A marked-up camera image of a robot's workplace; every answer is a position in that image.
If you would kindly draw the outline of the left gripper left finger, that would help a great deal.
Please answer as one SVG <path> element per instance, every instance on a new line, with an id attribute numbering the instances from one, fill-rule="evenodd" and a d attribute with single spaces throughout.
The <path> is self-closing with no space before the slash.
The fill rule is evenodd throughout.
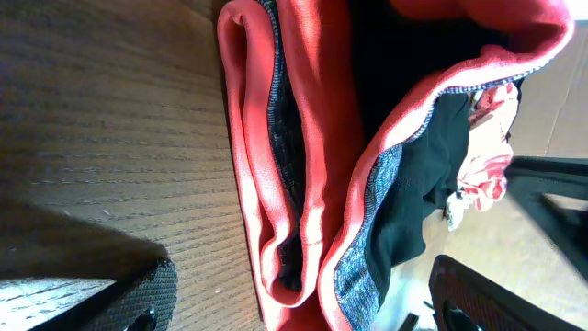
<path id="1" fill-rule="evenodd" d="M 174 263 L 161 259 L 32 331 L 166 331 L 177 301 Z"/>

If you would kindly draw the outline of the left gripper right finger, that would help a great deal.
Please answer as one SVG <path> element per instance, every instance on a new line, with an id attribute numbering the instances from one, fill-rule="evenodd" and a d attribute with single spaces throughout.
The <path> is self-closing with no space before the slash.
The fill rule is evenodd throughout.
<path id="1" fill-rule="evenodd" d="M 441 331 L 581 331 L 446 255 L 435 258 L 429 288 Z"/>

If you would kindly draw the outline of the black leggings red waistband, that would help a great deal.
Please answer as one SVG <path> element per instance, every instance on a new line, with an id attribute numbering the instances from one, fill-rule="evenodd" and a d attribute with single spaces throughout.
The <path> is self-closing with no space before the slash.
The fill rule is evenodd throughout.
<path id="1" fill-rule="evenodd" d="M 552 0 L 230 1 L 217 38 L 232 160 L 269 330 L 367 330 L 393 267 L 458 187 L 487 89 L 545 66 Z"/>

